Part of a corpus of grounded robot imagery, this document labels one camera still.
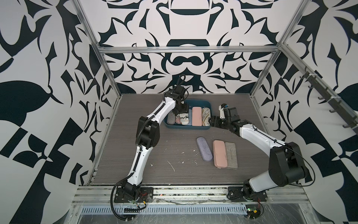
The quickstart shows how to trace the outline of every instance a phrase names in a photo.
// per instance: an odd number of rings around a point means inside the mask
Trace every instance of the robotic arm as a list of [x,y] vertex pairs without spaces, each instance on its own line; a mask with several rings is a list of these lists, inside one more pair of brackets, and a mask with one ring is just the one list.
[[219,107],[220,117],[212,116],[212,127],[228,129],[237,136],[256,145],[270,160],[268,171],[247,180],[243,186],[244,196],[253,192],[260,192],[273,187],[283,187],[307,176],[307,168],[301,155],[299,146],[275,139],[257,129],[247,120],[241,120],[236,108],[227,108],[226,104]]
[[184,103],[186,91],[181,84],[177,83],[176,87],[163,94],[163,101],[151,114],[147,117],[142,116],[139,119],[136,135],[137,152],[127,179],[125,178],[121,183],[124,197],[127,200],[136,200],[139,196],[144,167],[150,152],[157,145],[160,138],[160,123],[172,110],[175,115],[188,113],[189,106]]
[[[139,119],[136,135],[137,151],[131,170],[126,178],[115,184],[111,193],[111,208],[117,218],[125,220],[114,212],[112,202],[114,190],[121,185],[125,199],[129,201],[138,199],[144,167],[150,152],[160,138],[159,125],[171,110],[175,115],[188,112],[189,107],[184,103],[186,91],[181,83],[177,83],[176,87],[163,94],[163,101],[153,113]],[[230,130],[256,145],[270,157],[268,171],[244,182],[243,196],[249,197],[254,192],[285,186],[307,176],[307,169],[297,144],[285,143],[266,135],[249,121],[241,120],[236,108],[227,108],[226,104],[222,104],[219,110],[220,116],[212,116],[209,120],[212,127]],[[129,210],[139,211],[144,208]]]

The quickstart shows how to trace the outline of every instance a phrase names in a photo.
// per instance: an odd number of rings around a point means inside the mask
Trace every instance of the metal bracket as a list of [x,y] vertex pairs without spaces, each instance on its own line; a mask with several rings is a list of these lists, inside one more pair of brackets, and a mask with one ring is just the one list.
[[311,84],[310,89],[315,89],[321,95],[320,100],[326,100],[327,103],[333,108],[331,113],[337,113],[346,124],[344,128],[352,128],[352,130],[358,135],[358,115],[356,112],[340,97],[335,91],[333,91],[327,83],[315,72],[286,44],[282,44],[279,47],[287,58],[296,66],[296,68],[304,73],[301,78],[307,79]]
[[[141,187],[139,199],[137,200],[137,203],[142,203],[143,200],[145,200],[146,202],[152,202],[153,191],[154,189],[152,187]],[[114,203],[127,203],[127,202],[128,200],[125,199],[124,197],[123,188],[118,187],[116,191],[116,196],[114,197]]]
[[[242,202],[242,201],[247,201],[242,194],[242,187],[228,187],[227,188],[229,191],[229,198],[236,198],[231,200],[232,202]],[[252,194],[252,196],[254,197],[253,199],[257,200],[257,198],[259,198],[261,201],[266,201],[267,195],[266,195],[266,191],[261,191],[258,193],[254,193]]]

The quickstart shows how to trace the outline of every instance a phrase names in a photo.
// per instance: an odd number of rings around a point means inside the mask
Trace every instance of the white debris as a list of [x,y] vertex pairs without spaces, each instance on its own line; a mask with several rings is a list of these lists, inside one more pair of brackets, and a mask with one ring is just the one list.
[[[170,164],[170,162],[167,160],[167,162]],[[174,172],[175,172],[175,169],[174,169],[174,167],[170,164],[170,166],[173,168],[173,170],[174,170]]]

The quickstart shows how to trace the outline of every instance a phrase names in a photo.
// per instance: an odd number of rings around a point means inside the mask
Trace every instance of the white robotic arm segment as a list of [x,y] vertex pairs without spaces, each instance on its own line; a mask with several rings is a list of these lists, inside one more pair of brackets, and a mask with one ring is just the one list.
[[175,100],[170,97],[165,97],[165,101],[163,100],[162,103],[153,111],[153,113],[147,116],[147,118],[150,118],[154,115],[154,118],[152,118],[151,120],[158,122],[158,124],[161,124],[165,116],[174,108]]
[[129,172],[129,174],[133,173],[134,174],[128,178],[127,182],[132,184],[132,185],[140,185],[140,183],[142,182],[143,179],[143,171],[145,168],[145,165],[147,163],[148,157],[150,152],[152,151],[153,147],[150,148],[145,148],[144,146],[137,146],[137,152],[135,154],[135,158],[131,167],[131,171]]
[[[174,108],[175,100],[170,97],[165,97],[165,100],[163,100],[161,104],[153,111],[153,113],[147,116],[147,118],[151,118],[152,116],[154,116],[151,121],[156,122],[160,125],[160,123],[164,120],[165,116]],[[130,178],[128,178],[128,183],[136,186],[140,185],[143,178],[144,167],[147,163],[149,154],[152,149],[153,147],[146,148],[144,145],[137,146],[136,156],[129,172],[129,174],[133,172],[134,174]]]
[[278,186],[270,177],[269,171],[251,178],[248,182],[254,192],[260,192]]
[[252,144],[256,145],[259,149],[261,149],[266,155],[270,156],[270,150],[276,146],[280,147],[285,144],[284,141],[276,139],[276,142],[272,141],[275,140],[274,137],[269,138],[260,133],[253,124],[245,124],[240,127],[240,136],[243,139],[248,140]]

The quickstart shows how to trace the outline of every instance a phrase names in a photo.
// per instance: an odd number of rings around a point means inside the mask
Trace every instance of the metal extrusion bar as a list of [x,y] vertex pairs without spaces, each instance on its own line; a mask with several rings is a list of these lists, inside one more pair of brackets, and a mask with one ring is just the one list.
[[299,204],[299,205],[300,205],[300,209],[302,211],[302,215],[307,223],[311,223],[311,224],[320,224],[321,223],[311,204],[305,203],[305,204]]
[[[302,0],[300,2],[300,4],[298,5],[294,15],[292,16],[288,26],[286,27],[284,34],[282,35],[280,41],[278,42],[277,46],[280,46],[281,43],[286,43],[286,41],[289,39],[289,37],[291,36],[293,30],[295,29],[295,27],[297,26],[298,22],[301,20],[303,13],[305,12],[307,6],[310,4],[312,0]],[[255,85],[253,86],[250,95],[251,96],[255,96],[256,92],[260,89],[262,82],[264,81],[264,79],[266,78],[267,74],[269,73],[271,66],[273,66],[273,64],[275,63],[275,61],[277,60],[277,57],[279,56],[279,52],[276,51],[271,58],[268,60],[268,62],[266,63],[265,68],[263,69],[263,71],[261,72],[260,76],[258,77]]]
[[256,98],[255,98],[255,97],[251,97],[251,101],[252,101],[253,107],[254,107],[255,110],[256,110],[256,113],[257,113],[257,115],[258,115],[258,118],[260,119],[260,122],[261,122],[261,124],[262,124],[262,126],[263,126],[263,131],[264,131],[265,133],[267,133],[267,134],[270,135],[270,132],[269,132],[269,129],[267,128],[266,122],[265,122],[265,120],[263,119],[263,116],[262,116],[262,114],[261,114],[261,112],[260,112],[260,107],[259,107],[259,105],[258,105],[258,103],[257,103],[257,101],[256,101]]
[[303,74],[309,72],[310,74],[315,74],[313,71],[287,44],[281,44],[279,46],[285,56],[296,66],[296,68]]
[[277,46],[192,46],[192,47],[100,47],[107,53],[211,53],[211,52],[275,52]]
[[352,128],[358,134],[358,116],[355,111],[321,79],[287,44],[279,47],[282,53],[297,67],[304,75],[302,78],[311,83],[312,88],[322,96],[320,99],[326,100],[333,108],[330,112],[337,112],[339,116],[348,124],[344,128]]
[[93,47],[93,50],[98,58],[98,60],[100,61],[100,64],[103,66],[106,76],[108,78],[108,80],[110,81],[110,84],[112,86],[112,89],[114,90],[114,92],[116,93],[116,95],[118,97],[121,96],[121,92],[118,89],[117,83],[114,81],[114,77],[113,74],[111,72],[111,70],[108,67],[108,64],[106,62],[106,60],[104,59],[103,55],[100,53],[100,51],[98,50],[98,42],[94,36],[94,33],[91,29],[91,26],[89,25],[89,22],[84,14],[84,10],[82,8],[82,5],[80,4],[79,0],[72,0],[72,4],[74,6],[74,9],[77,13],[77,17],[80,21],[80,23],[82,24],[84,31],[87,34],[87,37],[89,38],[89,41]]
[[82,208],[83,208],[83,205],[71,205],[63,223],[77,224],[79,217],[81,216]]
[[[154,204],[200,203],[231,204],[227,199],[228,187],[242,185],[154,185]],[[113,186],[80,186],[72,205],[108,205]],[[266,192],[267,203],[309,203],[302,187],[285,186]]]
[[87,181],[85,182],[87,186],[91,184],[92,177],[94,176],[93,173],[94,173],[95,169],[98,167],[98,164],[100,163],[100,160],[102,158],[102,154],[103,154],[103,151],[105,150],[107,139],[108,139],[108,137],[110,135],[110,131],[111,131],[111,128],[113,126],[113,122],[114,122],[114,120],[116,118],[116,114],[117,114],[117,111],[118,111],[120,101],[121,101],[121,98],[117,98],[117,100],[116,100],[116,102],[114,104],[112,114],[110,116],[110,120],[108,121],[105,133],[104,133],[104,135],[102,137],[102,141],[101,141],[101,144],[100,144],[100,147],[99,147],[99,151],[98,151],[97,155],[95,156],[95,160],[94,160],[94,162],[92,164],[91,169],[88,172],[88,178],[87,178]]
[[269,73],[271,67],[274,65],[274,63],[276,62],[277,58],[279,57],[281,51],[277,50],[275,53],[273,53],[271,55],[271,57],[269,58],[269,60],[267,61],[264,69],[262,70],[262,72],[260,73],[255,85],[253,86],[250,95],[251,97],[254,97],[256,92],[260,89],[261,84],[263,83],[263,81],[265,80],[267,74]]
[[289,22],[288,26],[286,27],[284,34],[282,35],[278,46],[282,43],[286,43],[287,40],[290,38],[293,30],[301,20],[307,6],[310,4],[312,0],[302,0],[300,4],[298,5],[293,17],[291,18],[291,21]]

